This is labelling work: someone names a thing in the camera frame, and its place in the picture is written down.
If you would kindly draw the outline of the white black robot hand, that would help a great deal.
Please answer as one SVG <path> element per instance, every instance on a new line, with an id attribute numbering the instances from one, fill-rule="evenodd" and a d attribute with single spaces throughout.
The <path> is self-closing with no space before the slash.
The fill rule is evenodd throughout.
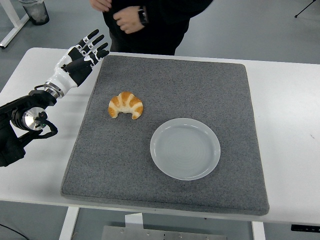
<path id="1" fill-rule="evenodd" d="M 96 29 L 83 37 L 76 45 L 70 47 L 54 68 L 54 74 L 43 85 L 56 99 L 64 97 L 67 92 L 79 87 L 91 74 L 105 56 L 108 43 L 101 43 L 104 35 Z"/>

